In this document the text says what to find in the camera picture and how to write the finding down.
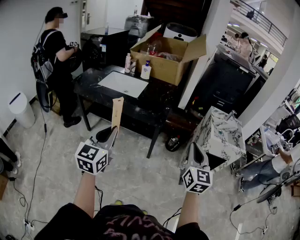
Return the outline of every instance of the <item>gray floor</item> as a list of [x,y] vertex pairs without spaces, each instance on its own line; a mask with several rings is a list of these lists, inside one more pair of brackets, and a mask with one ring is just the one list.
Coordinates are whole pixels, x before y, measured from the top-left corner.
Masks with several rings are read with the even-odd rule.
[[[39,162],[44,139],[44,126],[38,103],[33,104],[36,123],[24,129],[18,123],[11,129],[7,139],[12,148],[22,155],[23,165],[17,175],[15,186],[23,192],[27,201],[31,198],[33,177]],[[29,220],[49,221],[57,210],[72,202],[78,187],[81,173],[77,169],[74,153],[80,141],[89,136],[83,120],[79,125],[64,128],[62,119],[54,113],[44,114],[48,125],[42,164],[37,173],[34,198]],[[92,126],[109,124],[95,115],[88,115]],[[97,175],[97,186],[103,190],[103,205],[116,199],[135,204],[147,210],[163,223],[183,202],[185,189],[178,185],[178,161],[181,151],[174,153],[165,149],[165,136],[161,134],[155,144],[152,156],[146,158],[150,139],[121,128],[113,148],[113,160],[104,173]],[[236,230],[229,221],[231,210],[237,205],[256,198],[261,189],[237,193],[237,181],[230,170],[223,169],[214,175],[213,187],[200,198],[200,227],[211,240],[233,240]],[[3,200],[0,202],[0,233],[12,234],[21,239],[24,233],[23,218],[25,208],[19,203],[20,195],[8,183]],[[96,206],[99,208],[98,195]],[[268,231],[264,240],[287,240],[293,235],[300,215],[300,199],[291,197],[290,188],[284,188],[274,206],[278,213],[268,218]],[[242,231],[252,231],[263,226],[269,213],[266,202],[255,201],[243,206],[232,215],[236,226],[242,223]],[[36,230],[43,227],[35,223]],[[260,240],[257,230],[252,234],[240,236],[240,240]]]

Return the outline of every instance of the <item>white trash can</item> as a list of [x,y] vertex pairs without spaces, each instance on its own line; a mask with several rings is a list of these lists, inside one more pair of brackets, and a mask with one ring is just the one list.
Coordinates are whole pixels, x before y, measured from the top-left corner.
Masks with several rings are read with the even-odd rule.
[[30,128],[35,122],[35,116],[24,93],[13,94],[8,101],[10,111],[15,115],[15,119],[24,127]]

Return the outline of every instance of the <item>railing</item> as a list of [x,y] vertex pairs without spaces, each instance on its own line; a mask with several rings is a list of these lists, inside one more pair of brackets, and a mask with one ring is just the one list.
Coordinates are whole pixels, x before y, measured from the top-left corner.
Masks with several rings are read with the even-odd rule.
[[272,37],[274,37],[280,43],[280,45],[283,47],[285,46],[287,37],[264,15],[241,0],[231,0],[231,3],[235,6],[235,11],[261,26]]

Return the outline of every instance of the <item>black t-shirt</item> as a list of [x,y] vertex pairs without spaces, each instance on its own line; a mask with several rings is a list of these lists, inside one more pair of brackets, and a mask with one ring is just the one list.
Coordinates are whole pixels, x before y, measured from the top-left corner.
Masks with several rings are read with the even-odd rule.
[[44,49],[47,53],[47,56],[49,57],[52,66],[53,66],[53,73],[58,73],[58,74],[63,74],[65,72],[69,72],[68,71],[68,66],[66,63],[61,62],[58,60],[58,58],[56,58],[56,53],[63,49],[66,48],[66,41],[64,36],[62,35],[62,33],[60,31],[57,31],[55,29],[48,29],[45,30],[42,35],[41,35],[41,43],[43,44],[46,36],[52,32],[53,32],[46,40],[45,44],[44,44]]
[[197,223],[179,227],[175,233],[134,205],[105,206],[92,219],[74,204],[63,206],[35,240],[208,240]]

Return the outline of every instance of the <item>green shoe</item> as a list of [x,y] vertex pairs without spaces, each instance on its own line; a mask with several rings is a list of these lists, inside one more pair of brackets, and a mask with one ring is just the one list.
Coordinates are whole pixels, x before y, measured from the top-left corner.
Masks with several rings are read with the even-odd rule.
[[121,200],[116,200],[116,201],[114,202],[114,205],[122,206],[122,205],[124,205],[124,203],[123,203]]

